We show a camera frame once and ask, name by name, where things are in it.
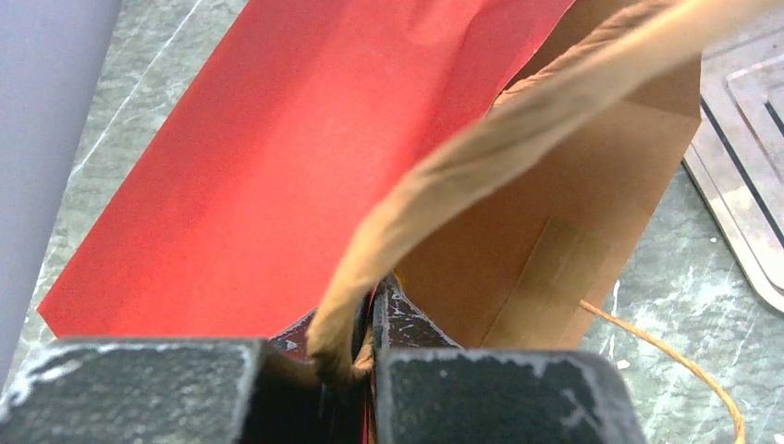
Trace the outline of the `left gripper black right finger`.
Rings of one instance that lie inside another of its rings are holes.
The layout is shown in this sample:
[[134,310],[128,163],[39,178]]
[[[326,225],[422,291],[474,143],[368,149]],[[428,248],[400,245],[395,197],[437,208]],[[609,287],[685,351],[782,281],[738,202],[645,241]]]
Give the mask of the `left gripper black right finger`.
[[374,293],[379,443],[642,443],[619,372],[586,351],[465,349],[395,277]]

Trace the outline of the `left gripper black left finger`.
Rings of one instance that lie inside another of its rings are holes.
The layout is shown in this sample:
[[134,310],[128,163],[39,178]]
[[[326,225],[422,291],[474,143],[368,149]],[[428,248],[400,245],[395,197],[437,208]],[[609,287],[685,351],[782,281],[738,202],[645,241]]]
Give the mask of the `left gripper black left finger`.
[[1,401],[5,443],[359,443],[339,397],[275,339],[72,338],[39,351]]

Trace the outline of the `red paper bag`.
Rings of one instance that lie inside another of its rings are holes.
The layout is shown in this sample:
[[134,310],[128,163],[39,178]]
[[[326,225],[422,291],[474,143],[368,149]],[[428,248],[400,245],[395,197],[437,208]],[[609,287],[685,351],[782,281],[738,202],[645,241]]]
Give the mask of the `red paper bag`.
[[468,347],[572,349],[771,1],[251,1],[44,297],[59,338],[311,335],[384,275]]

